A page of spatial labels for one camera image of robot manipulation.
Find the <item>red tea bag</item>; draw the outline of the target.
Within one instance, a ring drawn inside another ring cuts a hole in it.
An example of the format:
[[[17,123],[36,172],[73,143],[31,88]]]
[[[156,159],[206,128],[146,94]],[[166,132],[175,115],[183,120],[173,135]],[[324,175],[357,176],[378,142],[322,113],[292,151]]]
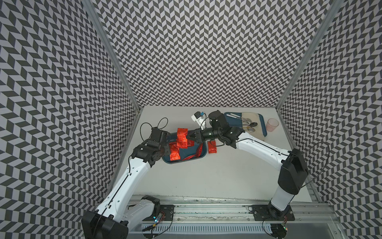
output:
[[[199,158],[203,158],[206,155],[206,147],[204,143],[195,144],[192,147],[183,149],[182,152],[184,154],[182,161],[199,159]]]
[[[209,154],[217,153],[216,141],[210,140],[208,141],[208,152]]]
[[[176,142],[171,142],[170,146],[170,161],[179,161],[181,160],[180,149]]]
[[[177,147],[181,149],[188,148],[188,129],[187,128],[178,128],[177,130]]]

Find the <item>teal storage box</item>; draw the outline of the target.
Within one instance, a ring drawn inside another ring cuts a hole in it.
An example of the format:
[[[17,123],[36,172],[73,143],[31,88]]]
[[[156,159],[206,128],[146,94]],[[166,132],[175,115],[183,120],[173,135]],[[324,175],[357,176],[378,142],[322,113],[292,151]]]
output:
[[[163,156],[162,160],[168,164],[201,159],[205,157],[208,152],[208,146],[205,142],[195,143],[191,141],[187,148],[178,148],[176,133],[171,133],[167,137],[167,142],[170,146],[170,155]]]

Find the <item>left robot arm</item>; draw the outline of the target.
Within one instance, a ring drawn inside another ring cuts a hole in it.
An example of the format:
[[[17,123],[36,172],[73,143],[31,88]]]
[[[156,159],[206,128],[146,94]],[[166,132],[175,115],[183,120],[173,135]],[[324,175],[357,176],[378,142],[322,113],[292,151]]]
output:
[[[83,215],[81,223],[86,239],[125,239],[143,220],[149,218],[155,223],[162,220],[158,198],[146,195],[132,208],[128,208],[128,203],[156,161],[170,154],[169,136],[169,132],[154,127],[150,137],[133,150],[116,186],[95,210]]]

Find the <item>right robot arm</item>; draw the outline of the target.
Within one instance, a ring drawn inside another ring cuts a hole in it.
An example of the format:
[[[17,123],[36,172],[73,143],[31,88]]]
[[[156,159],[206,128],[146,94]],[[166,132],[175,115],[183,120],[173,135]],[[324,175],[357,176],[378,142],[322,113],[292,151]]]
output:
[[[196,112],[191,116],[199,128],[188,132],[187,139],[204,143],[218,139],[224,146],[246,151],[279,171],[278,188],[268,204],[268,211],[280,217],[290,209],[290,202],[303,188],[309,175],[307,164],[298,149],[286,150],[266,143],[244,130],[244,124],[232,124],[219,110],[208,116]]]

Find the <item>teal cutlery tray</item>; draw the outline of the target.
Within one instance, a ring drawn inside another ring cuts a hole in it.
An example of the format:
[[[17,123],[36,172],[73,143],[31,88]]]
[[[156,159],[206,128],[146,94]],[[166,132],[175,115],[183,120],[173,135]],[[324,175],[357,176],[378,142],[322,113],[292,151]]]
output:
[[[252,112],[225,112],[224,116],[230,126],[244,128],[245,131],[258,139],[265,140],[268,134],[264,117],[261,114]],[[256,125],[252,127],[253,130],[247,128],[251,123],[256,123]]]

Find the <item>black spoon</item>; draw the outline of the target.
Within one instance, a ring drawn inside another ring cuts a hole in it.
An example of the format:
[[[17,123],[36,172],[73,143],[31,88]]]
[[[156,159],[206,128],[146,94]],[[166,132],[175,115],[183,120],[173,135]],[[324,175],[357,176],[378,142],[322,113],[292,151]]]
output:
[[[257,122],[239,124],[239,126],[250,126],[250,127],[256,127],[257,125],[258,125]]]

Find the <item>beige cloth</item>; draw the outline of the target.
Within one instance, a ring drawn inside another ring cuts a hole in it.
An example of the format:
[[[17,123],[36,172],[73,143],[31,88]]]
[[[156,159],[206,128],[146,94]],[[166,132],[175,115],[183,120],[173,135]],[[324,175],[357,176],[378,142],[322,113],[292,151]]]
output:
[[[264,119],[258,113],[244,112],[241,114],[242,126],[245,131],[255,138],[264,141],[266,138],[266,130],[263,129]]]

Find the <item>pink plastic cup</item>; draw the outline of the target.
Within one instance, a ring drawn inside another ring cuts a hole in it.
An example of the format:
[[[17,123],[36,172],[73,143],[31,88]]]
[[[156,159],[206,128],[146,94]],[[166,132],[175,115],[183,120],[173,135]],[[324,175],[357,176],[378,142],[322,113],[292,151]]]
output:
[[[267,121],[266,130],[268,132],[273,132],[279,125],[280,125],[280,123],[277,119],[270,118]]]

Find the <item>white handled spoon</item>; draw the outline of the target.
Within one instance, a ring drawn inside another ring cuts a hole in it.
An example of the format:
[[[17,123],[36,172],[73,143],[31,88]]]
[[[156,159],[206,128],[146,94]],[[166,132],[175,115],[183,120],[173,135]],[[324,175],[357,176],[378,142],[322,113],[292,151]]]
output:
[[[231,118],[235,118],[235,119],[240,119],[240,120],[242,120],[244,123],[247,123],[247,124],[252,123],[252,121],[251,121],[250,119],[248,119],[248,118],[243,118],[243,117],[238,116],[238,115],[236,115],[236,114],[229,113],[229,114],[227,114],[227,116],[228,116],[228,117],[231,117]]]

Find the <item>pink handled spoon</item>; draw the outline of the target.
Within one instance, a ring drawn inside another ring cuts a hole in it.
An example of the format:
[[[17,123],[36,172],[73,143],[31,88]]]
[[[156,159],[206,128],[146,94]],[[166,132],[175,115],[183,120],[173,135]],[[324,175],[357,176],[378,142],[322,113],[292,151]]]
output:
[[[255,132],[255,131],[256,131],[254,128],[252,128],[252,127],[250,127],[250,126],[248,126],[248,127],[244,127],[243,129],[246,130],[246,131],[248,131],[248,132]]]

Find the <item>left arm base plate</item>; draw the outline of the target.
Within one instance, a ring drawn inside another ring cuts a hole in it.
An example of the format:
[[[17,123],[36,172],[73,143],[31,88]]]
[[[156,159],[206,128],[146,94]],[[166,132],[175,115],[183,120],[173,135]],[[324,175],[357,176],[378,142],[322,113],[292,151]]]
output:
[[[150,216],[146,219],[144,219],[144,222],[163,222],[163,221],[172,221],[174,218],[174,211],[175,206],[174,205],[161,205],[160,210],[158,213],[155,213],[153,216]]]

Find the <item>aluminium front rail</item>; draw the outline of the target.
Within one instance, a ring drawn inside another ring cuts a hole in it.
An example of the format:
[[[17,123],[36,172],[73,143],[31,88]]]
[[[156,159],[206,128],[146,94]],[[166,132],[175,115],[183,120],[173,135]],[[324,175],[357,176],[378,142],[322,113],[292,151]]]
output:
[[[162,205],[174,205],[175,223],[260,223],[274,220],[268,201],[203,197],[159,196]],[[291,202],[291,211],[281,218],[287,223],[335,223],[340,220],[329,204]]]

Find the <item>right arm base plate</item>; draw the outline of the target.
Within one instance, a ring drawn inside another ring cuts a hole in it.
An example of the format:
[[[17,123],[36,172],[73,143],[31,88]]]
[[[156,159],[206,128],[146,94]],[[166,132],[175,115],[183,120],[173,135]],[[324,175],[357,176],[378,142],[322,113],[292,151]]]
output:
[[[290,205],[280,211],[273,205],[251,205],[250,212],[253,214],[255,221],[295,221],[295,216]]]

